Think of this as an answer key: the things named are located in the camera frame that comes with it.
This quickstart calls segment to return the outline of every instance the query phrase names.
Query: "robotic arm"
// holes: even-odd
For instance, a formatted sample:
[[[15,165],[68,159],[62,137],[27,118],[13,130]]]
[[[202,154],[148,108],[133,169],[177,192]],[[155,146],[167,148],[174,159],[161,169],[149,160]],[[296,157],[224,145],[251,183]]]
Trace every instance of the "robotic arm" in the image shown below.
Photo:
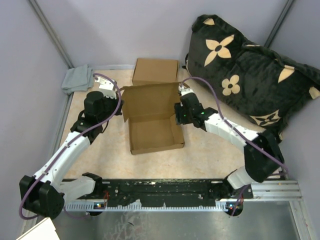
[[[52,158],[32,177],[24,176],[20,183],[20,194],[23,199],[31,186],[37,184],[28,194],[23,208],[44,217],[56,218],[63,207],[87,194],[100,192],[102,178],[84,173],[80,178],[62,182],[64,176],[82,152],[84,152],[104,132],[102,123],[116,110],[119,99],[114,84],[98,78],[100,91],[89,92],[84,100],[84,110],[71,127],[71,132]],[[121,115],[123,102],[115,115]]]
[[[217,185],[217,189],[212,191],[217,200],[225,195],[234,196],[237,190],[245,185],[262,183],[279,168],[279,164],[267,157],[264,152],[276,158],[281,164],[284,163],[276,138],[268,130],[258,133],[229,120],[229,125],[227,125],[226,119],[222,119],[218,111],[210,107],[203,108],[191,88],[179,87],[179,94],[180,102],[174,106],[178,125],[193,124],[196,128],[219,135],[244,153],[245,166],[230,173],[224,178],[222,184]],[[252,144],[248,144],[234,131],[234,128],[240,131],[246,140],[258,146],[261,151],[254,148]]]

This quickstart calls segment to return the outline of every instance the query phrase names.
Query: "dark green pillow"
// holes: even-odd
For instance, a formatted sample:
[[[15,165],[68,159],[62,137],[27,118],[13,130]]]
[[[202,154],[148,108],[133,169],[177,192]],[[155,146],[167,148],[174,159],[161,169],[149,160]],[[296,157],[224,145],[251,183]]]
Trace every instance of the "dark green pillow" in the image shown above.
[[[275,134],[320,95],[318,69],[249,41],[217,15],[199,16],[192,25],[186,68],[208,80],[220,100]]]

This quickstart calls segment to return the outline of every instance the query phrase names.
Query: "gray cloth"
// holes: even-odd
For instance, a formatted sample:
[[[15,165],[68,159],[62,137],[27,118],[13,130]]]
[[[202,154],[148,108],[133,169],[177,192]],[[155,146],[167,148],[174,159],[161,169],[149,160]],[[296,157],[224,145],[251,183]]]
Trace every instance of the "gray cloth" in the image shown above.
[[[88,67],[88,64],[69,69],[61,86],[62,91],[71,94],[92,88],[94,86],[93,71],[91,67]]]

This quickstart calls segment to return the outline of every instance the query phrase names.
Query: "floor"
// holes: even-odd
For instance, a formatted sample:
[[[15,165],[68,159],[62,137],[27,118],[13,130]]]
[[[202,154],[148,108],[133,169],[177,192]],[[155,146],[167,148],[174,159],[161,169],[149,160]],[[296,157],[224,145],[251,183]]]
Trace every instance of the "floor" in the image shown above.
[[[238,217],[224,212],[104,212],[72,219],[61,213],[53,223],[61,240],[299,239],[287,202],[248,202]]]
[[[118,82],[118,86],[132,85],[133,69],[100,70]],[[189,75],[180,69],[178,80]],[[217,108],[210,92],[193,80],[187,84],[195,91],[205,108]],[[89,91],[98,89],[98,84]],[[87,92],[75,92],[62,141],[67,137],[70,128],[83,110]],[[223,114],[231,121],[255,131],[262,128],[254,125],[230,107],[221,104]],[[182,126],[185,146],[181,149],[132,155],[129,149],[128,123],[122,116],[114,117],[106,129],[71,167],[65,178],[78,178],[90,172],[110,179],[221,179],[244,164],[244,155],[234,145],[221,137],[206,133],[193,125]]]

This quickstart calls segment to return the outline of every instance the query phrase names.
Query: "beige table surface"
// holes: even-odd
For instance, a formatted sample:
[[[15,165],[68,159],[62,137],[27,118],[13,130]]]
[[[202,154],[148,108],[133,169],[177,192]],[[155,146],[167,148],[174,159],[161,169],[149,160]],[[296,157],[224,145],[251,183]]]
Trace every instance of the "beige table surface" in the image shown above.
[[[99,70],[118,82],[118,86],[132,85],[133,69]],[[189,75],[180,69],[178,80]],[[217,109],[212,94],[193,80],[187,81],[204,108]],[[94,83],[90,91],[97,90]],[[64,141],[70,128],[84,109],[87,92],[75,92],[63,132]],[[252,124],[227,105],[221,103],[222,113],[229,120],[255,131],[263,128]],[[128,123],[122,116],[113,117],[103,134],[78,158],[65,178],[78,178],[89,172],[104,179],[198,179],[224,178],[231,171],[244,165],[244,155],[228,141],[212,133],[204,132],[193,125],[182,126],[185,146],[181,149],[131,155],[129,149]]]

